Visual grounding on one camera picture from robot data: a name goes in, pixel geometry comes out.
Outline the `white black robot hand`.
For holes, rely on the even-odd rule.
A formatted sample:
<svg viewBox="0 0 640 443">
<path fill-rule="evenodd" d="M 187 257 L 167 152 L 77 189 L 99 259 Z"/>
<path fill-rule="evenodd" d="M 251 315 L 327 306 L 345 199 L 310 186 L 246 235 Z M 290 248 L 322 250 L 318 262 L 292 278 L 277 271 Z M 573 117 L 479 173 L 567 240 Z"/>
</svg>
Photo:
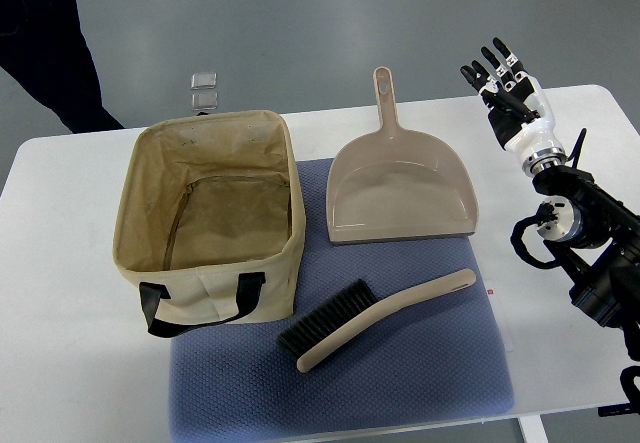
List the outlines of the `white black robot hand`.
<svg viewBox="0 0 640 443">
<path fill-rule="evenodd" d="M 539 81 L 500 38 L 492 44 L 481 48 L 489 68 L 474 60 L 460 72 L 487 107 L 500 147 L 517 158 L 529 177 L 565 164 L 568 157 L 554 133 L 555 116 Z"/>
</svg>

